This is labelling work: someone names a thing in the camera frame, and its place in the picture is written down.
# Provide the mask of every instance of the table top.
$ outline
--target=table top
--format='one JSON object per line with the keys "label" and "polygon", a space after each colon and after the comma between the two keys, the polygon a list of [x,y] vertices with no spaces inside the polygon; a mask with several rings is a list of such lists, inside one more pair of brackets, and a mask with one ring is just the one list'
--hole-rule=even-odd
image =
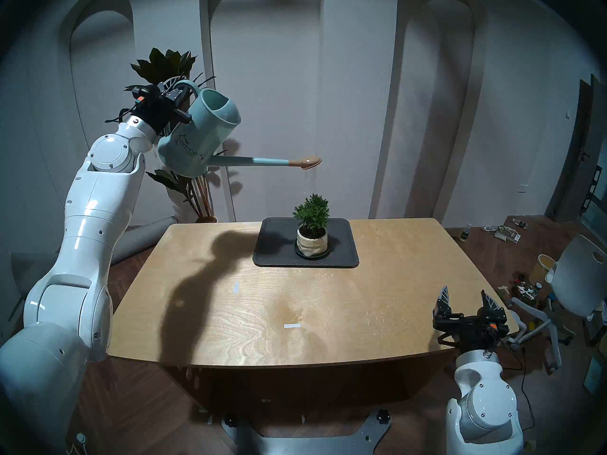
{"label": "table top", "polygon": [[[432,309],[502,302],[432,218],[351,220],[354,269],[261,268],[255,223],[175,224],[114,314],[109,354],[166,365],[291,366],[445,349]],[[508,326],[518,326],[507,310]]]}

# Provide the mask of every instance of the chair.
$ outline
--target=chair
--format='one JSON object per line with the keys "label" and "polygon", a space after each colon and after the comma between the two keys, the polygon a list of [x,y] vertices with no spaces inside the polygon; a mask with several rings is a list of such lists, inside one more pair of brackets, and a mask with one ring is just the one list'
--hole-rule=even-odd
{"label": "chair", "polygon": [[519,332],[516,337],[510,338],[508,341],[513,343],[512,347],[517,349],[524,341],[548,328],[555,358],[555,362],[549,363],[550,370],[561,367],[558,331],[567,335],[561,341],[565,344],[575,337],[575,333],[560,322],[560,307],[584,318],[592,315],[607,295],[606,257],[607,254],[588,238],[582,235],[573,238],[558,262],[546,274],[546,282],[552,286],[556,300],[549,299],[546,309],[540,311],[515,297],[512,299],[513,303],[543,322],[533,331],[524,335]]}

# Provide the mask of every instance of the watering can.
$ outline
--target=watering can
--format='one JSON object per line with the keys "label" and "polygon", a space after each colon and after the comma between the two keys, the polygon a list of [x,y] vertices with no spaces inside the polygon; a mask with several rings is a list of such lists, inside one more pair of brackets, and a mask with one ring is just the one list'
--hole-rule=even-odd
{"label": "watering can", "polygon": [[189,178],[202,176],[207,166],[299,166],[309,169],[322,161],[318,156],[293,160],[214,155],[240,124],[236,105],[214,89],[200,89],[188,79],[182,79],[175,86],[188,86],[196,95],[188,109],[192,121],[178,123],[170,135],[158,142],[158,156],[177,174]]}

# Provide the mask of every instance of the plant pot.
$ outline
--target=plant pot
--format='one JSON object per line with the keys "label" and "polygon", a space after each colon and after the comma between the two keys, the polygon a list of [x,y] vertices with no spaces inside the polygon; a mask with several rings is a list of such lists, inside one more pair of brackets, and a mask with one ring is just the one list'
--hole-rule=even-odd
{"label": "plant pot", "polygon": [[300,228],[297,228],[297,248],[306,257],[315,257],[325,254],[328,247],[328,235],[325,230],[320,238],[306,238],[300,232]]}
{"label": "plant pot", "polygon": [[216,217],[198,217],[196,223],[217,223]]}

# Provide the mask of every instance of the potted plant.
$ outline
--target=potted plant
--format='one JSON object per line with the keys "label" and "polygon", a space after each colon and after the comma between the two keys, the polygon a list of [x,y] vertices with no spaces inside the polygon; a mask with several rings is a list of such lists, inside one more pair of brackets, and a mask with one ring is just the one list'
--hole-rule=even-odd
{"label": "potted plant", "polygon": [[[138,65],[130,64],[130,66],[137,72],[137,74],[147,80],[151,84],[159,84],[168,80],[176,81],[178,79],[189,78],[192,65],[196,61],[196,57],[192,56],[191,53],[185,52],[181,54],[174,52],[173,50],[167,50],[163,54],[159,49],[153,48],[150,52],[149,61],[137,60]],[[203,85],[210,79],[210,77],[204,80],[199,86]],[[134,84],[127,86],[125,91],[131,91],[133,88],[141,87],[142,85]],[[180,109],[187,110],[189,108],[189,98],[186,98],[181,103]],[[200,178],[187,178],[171,172],[166,172],[162,169],[155,170],[155,173],[147,173],[154,181],[159,182],[166,186],[168,189],[177,191],[185,196],[186,202],[190,204],[196,216],[198,216],[197,223],[214,223],[217,219],[212,214],[212,205],[209,200],[209,184],[206,179],[206,175],[202,175]]]}
{"label": "potted plant", "polygon": [[329,220],[329,202],[318,194],[306,197],[295,207],[293,217],[300,221],[297,228],[296,250],[311,259],[325,256],[328,250],[326,227]]}

